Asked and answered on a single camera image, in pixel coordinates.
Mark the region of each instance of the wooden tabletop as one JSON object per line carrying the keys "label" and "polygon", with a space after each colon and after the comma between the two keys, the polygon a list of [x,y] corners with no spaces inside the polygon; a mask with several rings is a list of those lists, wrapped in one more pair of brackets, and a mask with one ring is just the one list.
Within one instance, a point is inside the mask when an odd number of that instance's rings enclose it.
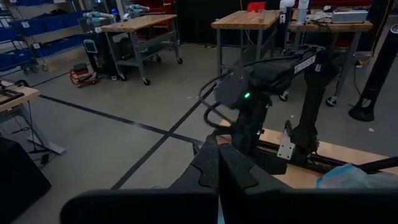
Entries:
{"label": "wooden tabletop", "polygon": [[[5,85],[5,86],[12,85],[12,83],[5,82],[5,81],[2,81],[1,83],[3,85]],[[16,100],[13,100],[13,101],[10,101],[10,102],[8,102],[6,104],[0,105],[0,113],[3,112],[3,111],[8,110],[10,108],[13,108],[15,106],[18,106],[18,105],[20,105],[22,103],[25,103],[28,100],[32,100],[32,99],[34,99],[34,98],[36,98],[36,97],[38,97],[40,95],[40,91],[39,90],[36,90],[36,89],[33,89],[33,88],[27,88],[27,87],[24,87],[24,86],[17,87],[17,88],[11,88],[11,89],[14,90],[14,91],[21,92],[21,93],[23,93],[25,95],[20,97],[20,98],[18,98],[18,99],[16,99]],[[0,101],[6,100],[6,99],[7,99],[6,96],[0,95]]]}
{"label": "wooden tabletop", "polygon": [[130,19],[127,22],[118,22],[116,25],[102,26],[103,32],[135,32],[139,29],[176,18],[177,15],[146,15]]}
{"label": "wooden tabletop", "polygon": [[[227,121],[221,122],[223,126],[229,126]],[[282,133],[264,129],[264,134],[260,136],[260,140],[280,144]],[[319,155],[338,159],[341,161],[350,162],[352,164],[363,164],[366,162],[377,161],[385,159],[385,156],[363,152],[356,149],[351,149],[344,146],[337,146],[334,144],[320,142],[318,151]],[[398,175],[398,167],[383,170]],[[313,189],[315,183],[322,174],[307,170],[301,167],[287,164],[287,170],[284,175],[274,175],[277,179],[283,181],[285,184],[295,189]]]}
{"label": "wooden tabletop", "polygon": [[[312,9],[311,14],[319,12],[320,9]],[[297,19],[297,10],[293,12],[292,19]],[[373,24],[369,21],[364,23],[347,23],[347,24],[333,24],[328,23],[327,27],[320,27],[315,24],[298,24],[291,22],[289,29],[292,32],[367,32],[370,31]]]}
{"label": "wooden tabletop", "polygon": [[214,29],[268,29],[279,18],[278,10],[266,10],[264,22],[259,22],[258,12],[237,11],[214,23]]}

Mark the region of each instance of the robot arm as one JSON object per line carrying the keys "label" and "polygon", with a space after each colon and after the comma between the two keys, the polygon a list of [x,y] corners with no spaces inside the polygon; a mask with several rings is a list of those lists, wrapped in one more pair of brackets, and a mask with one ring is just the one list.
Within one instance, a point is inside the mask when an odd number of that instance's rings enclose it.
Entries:
{"label": "robot arm", "polygon": [[135,17],[141,16],[142,13],[144,12],[149,12],[150,8],[147,6],[141,6],[140,4],[131,4],[126,6],[126,11],[125,15],[123,16],[123,21],[130,19],[133,19]]}
{"label": "robot arm", "polygon": [[84,18],[87,18],[87,24],[94,24],[99,22],[101,18],[107,18],[112,24],[116,23],[116,16],[112,14],[102,13],[102,12],[86,12],[83,14]]}

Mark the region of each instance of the concrete floor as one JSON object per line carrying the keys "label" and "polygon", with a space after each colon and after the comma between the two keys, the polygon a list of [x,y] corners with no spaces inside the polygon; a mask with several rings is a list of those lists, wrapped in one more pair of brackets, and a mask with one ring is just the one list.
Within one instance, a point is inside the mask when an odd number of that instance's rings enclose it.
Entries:
{"label": "concrete floor", "polygon": [[[173,53],[167,51],[161,53],[162,63],[146,66],[151,86],[144,86],[138,71],[132,68],[126,82],[103,79],[97,85],[78,89],[68,75],[62,74],[75,63],[87,61],[84,54],[59,63],[53,72],[16,72],[5,77],[25,78],[42,92],[43,97],[32,100],[33,118],[52,142],[67,149],[66,154],[42,169],[53,185],[49,193],[15,224],[58,223],[62,205],[86,190],[168,187],[182,174],[193,158],[192,142],[203,141],[212,132],[203,122],[205,107],[197,103],[196,96],[216,74],[216,50],[197,45],[183,45],[181,50],[183,65],[178,65]],[[224,52],[228,62],[234,62],[239,55],[238,49],[225,48]],[[357,71],[360,89],[368,71]],[[398,120],[394,117],[398,107],[391,100],[398,94],[396,71],[398,63],[384,85],[372,123],[361,123],[347,115],[349,104],[358,99],[351,72],[338,105],[329,108],[322,104],[317,123],[319,139],[396,156],[394,129]],[[325,98],[332,95],[334,87],[328,87]],[[298,78],[288,102],[274,97],[264,127],[281,131],[287,119],[297,124],[305,89],[303,78]],[[207,101],[214,101],[212,94]],[[237,115],[236,111],[222,111],[231,118]],[[211,120],[221,121],[213,115]],[[1,127],[8,132],[18,128],[13,120]],[[32,145],[25,140],[29,134],[6,137],[29,151]]]}

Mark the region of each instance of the black pole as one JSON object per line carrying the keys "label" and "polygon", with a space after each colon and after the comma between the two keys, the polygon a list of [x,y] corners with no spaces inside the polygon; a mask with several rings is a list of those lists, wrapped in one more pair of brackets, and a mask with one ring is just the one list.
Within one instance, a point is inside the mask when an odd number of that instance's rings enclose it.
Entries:
{"label": "black pole", "polygon": [[358,121],[374,120],[374,105],[398,53],[398,24],[391,27],[384,41],[368,82],[357,104],[348,114]]}

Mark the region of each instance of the black floor tape line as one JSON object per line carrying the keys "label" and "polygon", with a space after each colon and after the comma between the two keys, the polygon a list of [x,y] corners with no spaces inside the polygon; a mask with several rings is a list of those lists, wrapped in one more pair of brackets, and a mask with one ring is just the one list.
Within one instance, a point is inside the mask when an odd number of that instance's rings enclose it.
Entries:
{"label": "black floor tape line", "polygon": [[[207,96],[213,92],[215,85],[213,85],[204,95],[203,98],[206,99]],[[171,134],[177,130],[177,128],[198,108],[200,101],[197,101],[180,119],[173,125],[168,135],[163,136],[157,143],[155,143],[147,153],[144,154],[117,182],[111,187],[111,190],[120,189],[124,183],[150,158],[153,153],[158,150],[158,148],[169,138]]]}
{"label": "black floor tape line", "polygon": [[[119,122],[122,122],[122,123],[125,123],[125,124],[130,124],[130,125],[133,125],[133,126],[136,126],[138,128],[142,128],[142,129],[145,129],[145,130],[148,130],[148,131],[153,131],[153,132],[158,133],[158,134],[163,134],[163,135],[169,134],[168,131],[160,129],[160,128],[155,128],[153,126],[149,126],[149,125],[146,125],[146,124],[141,124],[141,123],[138,123],[136,121],[131,121],[131,120],[126,119],[126,118],[121,118],[121,117],[118,117],[118,116],[114,116],[114,115],[111,115],[111,114],[107,114],[107,113],[104,113],[104,112],[93,110],[93,109],[90,109],[90,108],[87,108],[87,107],[84,107],[84,106],[76,105],[76,104],[71,103],[71,102],[59,100],[59,99],[53,98],[51,96],[40,95],[39,97],[43,98],[43,99],[46,99],[46,100],[50,100],[50,101],[55,102],[55,103],[60,103],[60,104],[65,105],[65,106],[70,106],[70,107],[78,109],[78,110],[86,111],[88,113],[93,113],[95,115],[102,116],[104,118],[109,118],[109,119],[112,119],[112,120],[115,120],[115,121],[119,121]],[[179,140],[182,140],[182,141],[186,141],[186,142],[200,142],[197,139],[193,139],[193,138],[190,138],[190,137],[186,137],[186,136],[182,136],[182,135],[174,134],[174,133],[171,135],[171,137],[179,139]]]}

